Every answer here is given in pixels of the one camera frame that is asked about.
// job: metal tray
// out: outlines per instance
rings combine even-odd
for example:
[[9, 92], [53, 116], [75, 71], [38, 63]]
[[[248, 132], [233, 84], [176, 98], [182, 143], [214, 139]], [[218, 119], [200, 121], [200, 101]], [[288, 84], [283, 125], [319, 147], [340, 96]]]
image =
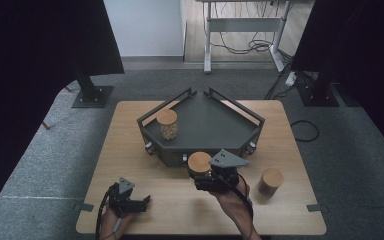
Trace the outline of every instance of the metal tray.
[[[255, 119], [257, 124], [228, 106], [227, 102]], [[176, 138], [165, 140], [156, 119], [146, 125], [143, 121], [170, 104], [170, 109], [177, 113], [178, 133]], [[175, 167], [182, 166], [197, 151], [214, 155], [225, 149], [239, 157], [245, 153], [252, 154], [264, 118], [212, 88], [208, 93], [192, 92], [189, 88], [143, 115], [137, 122], [148, 153], [158, 154], [167, 166]]]

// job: cork lid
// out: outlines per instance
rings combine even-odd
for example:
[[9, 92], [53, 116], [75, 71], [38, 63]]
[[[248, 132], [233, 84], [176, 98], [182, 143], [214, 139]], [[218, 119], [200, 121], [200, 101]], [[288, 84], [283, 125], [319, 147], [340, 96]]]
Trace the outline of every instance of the cork lid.
[[163, 109], [157, 114], [157, 121], [163, 125], [173, 124], [177, 120], [177, 114], [171, 109]]
[[280, 187], [283, 184], [283, 175], [279, 170], [268, 168], [263, 171], [263, 181], [271, 187]]
[[205, 152], [195, 152], [188, 159], [189, 168], [197, 173], [203, 173], [210, 170], [211, 156]]

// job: cylindrical container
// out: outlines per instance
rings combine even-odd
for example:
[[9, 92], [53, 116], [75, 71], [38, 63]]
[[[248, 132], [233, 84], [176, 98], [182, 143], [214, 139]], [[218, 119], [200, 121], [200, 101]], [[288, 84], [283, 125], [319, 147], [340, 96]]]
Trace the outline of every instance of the cylindrical container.
[[170, 140], [177, 137], [177, 114], [171, 109], [163, 109], [157, 114], [161, 137]]
[[195, 176], [208, 175], [211, 169], [211, 156], [205, 152], [195, 152], [188, 159], [188, 173], [192, 179]]
[[266, 197], [272, 197], [283, 184], [283, 181], [283, 175], [279, 170], [274, 168], [265, 169], [258, 183], [258, 191]]

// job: white desk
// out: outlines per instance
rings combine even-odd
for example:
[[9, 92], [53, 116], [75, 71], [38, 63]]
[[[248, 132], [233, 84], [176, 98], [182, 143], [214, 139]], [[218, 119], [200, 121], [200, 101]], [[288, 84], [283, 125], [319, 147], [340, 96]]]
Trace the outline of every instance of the white desk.
[[211, 18], [211, 3], [213, 2], [249, 2], [247, 0], [196, 0], [207, 3], [206, 30], [207, 39], [205, 44], [204, 73], [211, 73], [211, 33], [212, 32], [276, 32], [270, 53], [276, 64], [277, 70], [283, 70], [282, 56], [278, 51], [280, 39], [290, 10], [290, 2], [286, 1], [283, 15], [280, 18]]

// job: gray floor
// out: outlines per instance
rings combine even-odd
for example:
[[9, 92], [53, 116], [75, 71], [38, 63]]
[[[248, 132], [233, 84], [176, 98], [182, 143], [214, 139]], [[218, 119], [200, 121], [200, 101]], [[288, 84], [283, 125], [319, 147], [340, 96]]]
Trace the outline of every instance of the gray floor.
[[[178, 62], [148, 65], [158, 70], [130, 68], [147, 64], [126, 61], [125, 75], [93, 77], [96, 85], [115, 87], [103, 109], [72, 109], [80, 89], [76, 82], [69, 86], [73, 92], [61, 90], [45, 119], [51, 129], [38, 126], [0, 194], [0, 239], [93, 239], [75, 230], [78, 204], [119, 101], [164, 100], [190, 86], [213, 86], [235, 99], [263, 99], [277, 77], [273, 66], [217, 65], [211, 75]], [[281, 83], [277, 91], [285, 88]], [[320, 130], [317, 140], [298, 146], [317, 200], [328, 211], [325, 235], [274, 239], [384, 239], [384, 138], [364, 109], [346, 107], [341, 99], [338, 108], [304, 107], [296, 89], [279, 100], [291, 123], [310, 120]], [[315, 134], [305, 125], [293, 131], [298, 138]]]

